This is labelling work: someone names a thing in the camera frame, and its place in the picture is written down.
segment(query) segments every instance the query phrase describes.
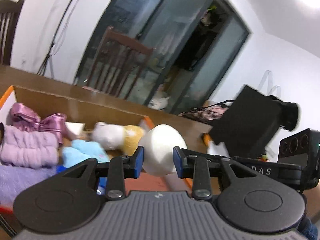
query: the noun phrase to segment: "purple satin bow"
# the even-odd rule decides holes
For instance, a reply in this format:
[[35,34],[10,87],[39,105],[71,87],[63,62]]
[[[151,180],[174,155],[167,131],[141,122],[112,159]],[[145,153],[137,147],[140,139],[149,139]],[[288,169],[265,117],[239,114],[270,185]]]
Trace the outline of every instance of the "purple satin bow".
[[66,127],[65,114],[53,114],[41,120],[36,112],[21,103],[14,103],[10,114],[13,126],[20,131],[51,132],[57,136],[59,143],[62,143],[64,135],[70,133]]

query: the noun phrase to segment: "white ball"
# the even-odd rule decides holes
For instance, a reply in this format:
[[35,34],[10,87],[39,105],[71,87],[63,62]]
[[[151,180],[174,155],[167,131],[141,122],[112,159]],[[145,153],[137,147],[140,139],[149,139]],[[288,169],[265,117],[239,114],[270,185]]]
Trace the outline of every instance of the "white ball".
[[172,158],[173,148],[187,148],[178,131],[166,124],[158,125],[146,133],[138,146],[144,147],[143,169],[159,177],[176,172]]

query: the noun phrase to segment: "ceiling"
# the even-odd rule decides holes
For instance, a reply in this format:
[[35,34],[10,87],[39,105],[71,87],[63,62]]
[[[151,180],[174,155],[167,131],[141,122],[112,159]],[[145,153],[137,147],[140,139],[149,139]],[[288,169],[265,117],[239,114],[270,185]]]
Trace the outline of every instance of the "ceiling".
[[267,33],[320,57],[320,6],[312,8],[305,0],[248,1]]

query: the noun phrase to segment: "cardboard box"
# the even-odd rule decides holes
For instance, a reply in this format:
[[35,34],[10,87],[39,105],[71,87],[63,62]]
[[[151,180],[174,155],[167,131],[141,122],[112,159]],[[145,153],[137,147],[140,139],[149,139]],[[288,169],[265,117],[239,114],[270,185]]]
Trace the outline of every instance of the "cardboard box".
[[[33,109],[41,119],[55,113],[64,113],[67,115],[67,122],[85,123],[85,130],[92,130],[96,122],[118,125],[140,125],[147,131],[154,127],[153,122],[147,116],[18,86],[10,86],[0,99],[0,122],[6,125],[12,124],[9,111],[16,102],[23,103],[25,106]],[[108,151],[107,153],[110,157],[120,155],[119,151]],[[173,181],[172,183],[171,176],[171,184],[179,184],[179,188],[172,188],[170,185],[167,185],[165,178],[154,177],[145,173],[137,180],[126,180],[126,188],[131,190],[156,191],[181,190],[185,187],[185,190],[189,190],[183,180],[179,179],[177,175],[175,175]],[[1,210],[6,213],[12,212],[10,208],[0,206],[0,212]]]

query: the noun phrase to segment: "silver bolt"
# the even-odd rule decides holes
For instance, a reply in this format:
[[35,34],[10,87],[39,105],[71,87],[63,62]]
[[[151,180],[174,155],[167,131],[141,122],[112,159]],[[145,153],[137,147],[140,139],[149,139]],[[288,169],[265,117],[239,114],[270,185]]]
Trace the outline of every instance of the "silver bolt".
[[209,197],[211,193],[207,189],[197,189],[195,194],[197,197]]
[[108,197],[110,198],[120,198],[123,196],[123,192],[121,190],[113,189],[108,192]]

